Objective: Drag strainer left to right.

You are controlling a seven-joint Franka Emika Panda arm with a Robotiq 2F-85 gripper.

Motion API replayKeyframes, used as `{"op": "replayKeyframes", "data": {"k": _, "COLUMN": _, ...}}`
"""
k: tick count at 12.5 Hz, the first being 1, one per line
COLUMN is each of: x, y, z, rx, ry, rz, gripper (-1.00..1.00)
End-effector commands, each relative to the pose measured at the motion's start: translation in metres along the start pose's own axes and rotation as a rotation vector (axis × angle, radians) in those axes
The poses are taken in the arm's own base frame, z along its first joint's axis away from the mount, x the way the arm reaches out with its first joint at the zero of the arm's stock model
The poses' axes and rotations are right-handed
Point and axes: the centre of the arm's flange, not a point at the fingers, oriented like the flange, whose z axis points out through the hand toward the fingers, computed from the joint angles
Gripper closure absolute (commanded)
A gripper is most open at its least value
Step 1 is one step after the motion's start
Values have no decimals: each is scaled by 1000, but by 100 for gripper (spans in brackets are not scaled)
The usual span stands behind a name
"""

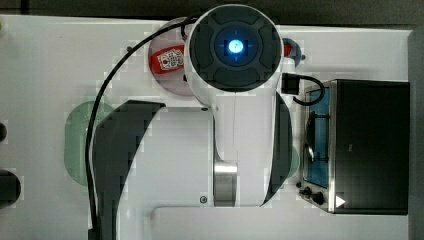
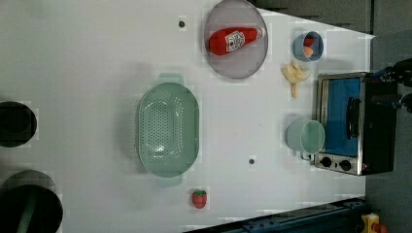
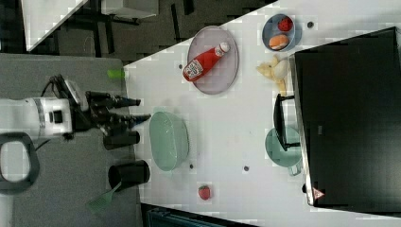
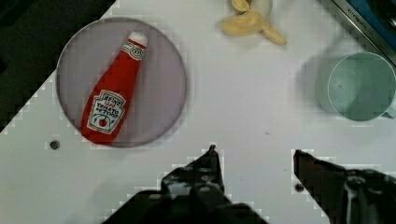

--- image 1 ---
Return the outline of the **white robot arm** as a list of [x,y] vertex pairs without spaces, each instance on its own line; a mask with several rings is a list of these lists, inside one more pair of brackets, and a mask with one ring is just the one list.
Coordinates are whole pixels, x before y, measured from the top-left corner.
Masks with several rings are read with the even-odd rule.
[[152,240],[159,208],[259,207],[287,178],[292,130],[275,24],[250,6],[215,7],[193,22],[183,57],[199,106],[129,100],[97,126],[90,240]]

